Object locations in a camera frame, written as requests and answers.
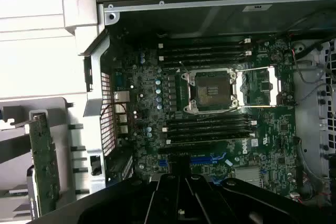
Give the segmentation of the CPU socket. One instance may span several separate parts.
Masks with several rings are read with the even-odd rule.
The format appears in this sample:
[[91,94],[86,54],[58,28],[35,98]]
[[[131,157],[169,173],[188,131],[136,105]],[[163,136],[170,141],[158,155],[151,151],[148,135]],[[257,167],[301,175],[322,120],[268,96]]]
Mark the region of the CPU socket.
[[237,109],[236,79],[236,72],[229,68],[196,69],[181,74],[186,83],[183,112],[201,115]]

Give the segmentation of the metal socket cover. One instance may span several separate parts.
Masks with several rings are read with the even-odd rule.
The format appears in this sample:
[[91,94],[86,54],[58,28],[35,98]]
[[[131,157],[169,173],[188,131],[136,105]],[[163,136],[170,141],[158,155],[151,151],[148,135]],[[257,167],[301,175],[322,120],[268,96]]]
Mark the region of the metal socket cover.
[[274,66],[235,69],[231,73],[233,106],[237,108],[272,108],[278,105],[281,81]]

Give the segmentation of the thin metal locking lever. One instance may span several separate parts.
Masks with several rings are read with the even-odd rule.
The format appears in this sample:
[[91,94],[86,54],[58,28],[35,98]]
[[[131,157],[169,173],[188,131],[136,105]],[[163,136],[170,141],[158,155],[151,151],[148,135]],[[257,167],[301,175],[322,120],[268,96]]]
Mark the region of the thin metal locking lever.
[[182,61],[179,61],[179,64],[181,65],[181,73],[182,75],[188,76],[190,74],[189,70],[186,68],[184,63]]

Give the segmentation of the open PC case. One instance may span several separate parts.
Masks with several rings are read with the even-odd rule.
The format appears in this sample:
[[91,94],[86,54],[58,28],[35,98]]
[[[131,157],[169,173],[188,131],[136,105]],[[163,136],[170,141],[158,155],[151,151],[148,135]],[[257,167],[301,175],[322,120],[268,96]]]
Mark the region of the open PC case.
[[[113,98],[109,48],[114,37],[143,39],[167,35],[173,39],[252,36],[294,44],[311,40],[298,54],[336,38],[336,0],[63,0],[66,29],[72,30],[83,57],[87,102],[83,114],[89,174],[95,190],[137,176],[132,148],[118,142],[115,118],[104,115]],[[293,137],[298,189],[290,199],[331,202],[335,177],[320,181],[305,171]]]

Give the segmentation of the silver network port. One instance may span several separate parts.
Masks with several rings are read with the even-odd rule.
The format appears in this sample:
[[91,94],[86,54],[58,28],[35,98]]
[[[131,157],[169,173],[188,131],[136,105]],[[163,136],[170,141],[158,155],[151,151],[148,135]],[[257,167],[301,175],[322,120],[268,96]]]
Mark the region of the silver network port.
[[113,93],[113,99],[115,103],[130,102],[130,91],[115,91]]

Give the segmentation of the black expansion slot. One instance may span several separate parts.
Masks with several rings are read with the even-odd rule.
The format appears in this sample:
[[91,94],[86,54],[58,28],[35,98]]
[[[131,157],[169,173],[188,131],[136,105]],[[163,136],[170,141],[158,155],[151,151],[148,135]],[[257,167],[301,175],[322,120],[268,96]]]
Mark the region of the black expansion slot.
[[172,154],[172,153],[192,153],[192,152],[207,152],[212,148],[209,146],[172,146],[160,148],[159,154]]

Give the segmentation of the grey parts rack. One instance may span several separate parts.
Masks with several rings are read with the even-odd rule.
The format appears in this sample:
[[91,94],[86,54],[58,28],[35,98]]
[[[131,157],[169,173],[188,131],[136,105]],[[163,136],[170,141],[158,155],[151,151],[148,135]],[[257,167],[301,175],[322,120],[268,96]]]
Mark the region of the grey parts rack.
[[56,144],[60,181],[60,208],[90,193],[87,152],[82,143],[83,125],[76,118],[77,107],[63,97],[0,99],[1,106],[19,106],[24,118],[45,113]]

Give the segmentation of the silver disk bay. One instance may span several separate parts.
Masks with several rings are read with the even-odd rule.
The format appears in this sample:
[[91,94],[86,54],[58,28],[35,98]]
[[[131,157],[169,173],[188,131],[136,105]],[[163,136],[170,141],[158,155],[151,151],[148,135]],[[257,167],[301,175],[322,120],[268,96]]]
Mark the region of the silver disk bay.
[[336,153],[336,38],[318,45],[304,57],[311,40],[294,44],[296,135],[305,171],[329,181],[329,158]]

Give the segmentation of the silver chipset heatsink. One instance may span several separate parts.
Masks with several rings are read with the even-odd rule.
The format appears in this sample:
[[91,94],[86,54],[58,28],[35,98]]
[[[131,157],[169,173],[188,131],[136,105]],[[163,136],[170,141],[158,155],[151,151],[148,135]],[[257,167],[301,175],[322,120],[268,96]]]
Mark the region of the silver chipset heatsink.
[[260,169],[257,166],[239,167],[235,169],[235,178],[261,187]]

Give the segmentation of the blue expansion slot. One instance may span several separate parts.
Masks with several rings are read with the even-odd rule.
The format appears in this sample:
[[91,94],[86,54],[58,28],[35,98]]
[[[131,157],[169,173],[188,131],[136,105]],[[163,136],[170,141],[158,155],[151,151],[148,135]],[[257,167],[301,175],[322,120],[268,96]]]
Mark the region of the blue expansion slot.
[[214,160],[212,157],[203,156],[203,157],[189,157],[189,156],[180,156],[180,157],[171,157],[169,159],[160,159],[159,166],[160,167],[168,167],[169,164],[172,163],[182,163],[189,165],[210,165],[217,164],[218,161]]

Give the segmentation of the black RAM slot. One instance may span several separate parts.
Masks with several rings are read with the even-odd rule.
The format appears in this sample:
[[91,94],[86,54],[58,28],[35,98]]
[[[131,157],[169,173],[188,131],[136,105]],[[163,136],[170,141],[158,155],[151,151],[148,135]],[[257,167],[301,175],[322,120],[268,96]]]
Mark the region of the black RAM slot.
[[240,46],[252,42],[250,37],[207,37],[166,39],[158,42],[158,48],[170,48],[179,46]]
[[244,46],[240,45],[224,45],[224,46],[201,46],[201,47],[180,47],[180,48],[166,48],[166,49],[160,49],[160,53],[168,53],[168,52],[183,52],[183,51],[207,51],[207,50],[231,50],[231,49],[238,49],[238,50],[244,50],[246,49]]
[[232,116],[210,116],[205,118],[188,118],[188,119],[172,119],[167,120],[166,125],[179,125],[179,124],[194,124],[194,123],[215,123],[215,122],[249,122],[254,118],[247,114],[232,115]]
[[251,56],[252,50],[245,51],[222,51],[222,52],[199,52],[194,54],[173,54],[158,56],[159,61],[190,60],[190,59],[215,59],[215,58],[244,58]]
[[174,61],[160,61],[159,65],[165,68],[173,68],[178,66],[196,67],[196,66],[211,66],[211,65],[232,65],[248,61],[247,58],[205,58],[205,59],[188,59]]
[[239,138],[220,138],[213,140],[199,140],[199,141],[182,141],[182,142],[173,142],[172,140],[166,140],[166,145],[189,145],[189,144],[201,144],[201,143],[216,143],[216,142],[227,142],[227,141],[240,141],[240,140],[249,140],[251,137],[239,137]]
[[166,126],[162,128],[162,132],[177,132],[177,131],[205,131],[205,130],[241,130],[249,129],[250,124],[220,124],[220,125],[180,125],[180,126]]
[[212,138],[212,137],[223,137],[223,138],[239,138],[248,137],[253,131],[215,131],[215,132],[194,132],[194,133],[176,133],[168,134],[169,139],[194,139],[194,138]]

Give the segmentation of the green motherboard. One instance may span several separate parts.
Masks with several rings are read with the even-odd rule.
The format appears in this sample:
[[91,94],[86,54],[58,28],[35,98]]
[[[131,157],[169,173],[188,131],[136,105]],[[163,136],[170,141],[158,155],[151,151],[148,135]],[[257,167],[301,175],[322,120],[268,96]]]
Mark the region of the green motherboard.
[[[295,98],[293,94],[293,73],[290,65],[290,43],[285,39],[258,38],[252,36],[217,36],[250,37],[252,42],[244,44],[246,49],[207,50],[160,53],[159,41],[172,39],[167,35],[158,35],[143,39],[111,39],[109,48],[111,58],[111,87],[115,91],[130,91],[130,102],[112,102],[104,111],[115,118],[118,142],[133,150],[135,174],[144,180],[156,175],[168,173],[168,167],[160,167],[160,159],[171,156],[203,157],[217,160],[217,164],[190,165],[194,174],[208,177],[214,184],[226,178],[235,178],[235,169],[257,166],[260,169],[261,188],[273,193],[291,197],[298,189],[297,160],[293,137],[296,133]],[[196,69],[229,68],[244,70],[258,67],[274,66],[276,76],[281,81],[281,93],[277,96],[278,105],[272,108],[237,108],[225,113],[193,115],[183,112],[186,83],[181,80],[181,66],[165,68],[159,65],[158,56],[173,54],[194,54],[199,52],[245,51],[252,50],[248,61],[232,65],[211,65],[186,67],[189,71]],[[254,118],[249,122],[230,123],[194,123],[166,125],[167,120],[205,118],[210,116],[232,116],[247,114]],[[249,129],[241,130],[205,130],[162,132],[166,126],[180,125],[220,125],[250,124]],[[173,142],[213,140],[223,137],[169,139],[172,133],[194,133],[215,131],[253,131],[251,139],[216,143],[201,143],[172,146],[209,146],[207,152],[159,154],[166,140]]]

